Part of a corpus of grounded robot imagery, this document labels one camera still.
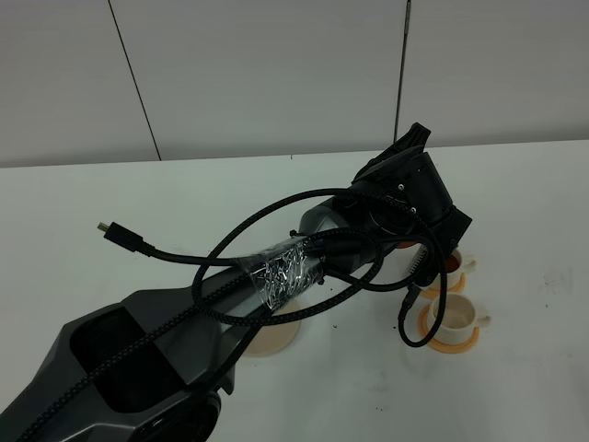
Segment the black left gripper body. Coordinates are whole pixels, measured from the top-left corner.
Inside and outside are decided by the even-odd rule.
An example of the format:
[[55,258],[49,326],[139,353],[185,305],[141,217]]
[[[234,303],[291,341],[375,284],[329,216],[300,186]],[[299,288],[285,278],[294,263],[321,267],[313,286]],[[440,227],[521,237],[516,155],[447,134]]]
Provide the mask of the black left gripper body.
[[355,190],[382,193],[413,209],[435,234],[445,257],[458,246],[472,219],[457,209],[430,155],[431,131],[414,123],[392,146],[355,175]]

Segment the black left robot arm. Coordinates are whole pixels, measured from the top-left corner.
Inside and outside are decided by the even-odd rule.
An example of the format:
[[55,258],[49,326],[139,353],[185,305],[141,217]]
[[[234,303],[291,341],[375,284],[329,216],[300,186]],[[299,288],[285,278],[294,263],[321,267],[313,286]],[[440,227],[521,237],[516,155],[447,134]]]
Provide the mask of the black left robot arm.
[[1,415],[5,441],[204,441],[235,387],[235,366],[265,329],[316,316],[360,291],[450,285],[446,260],[470,225],[419,123],[346,189],[300,192],[234,228],[204,257],[167,253],[116,223],[106,240],[196,267],[188,287],[143,290],[65,324]]

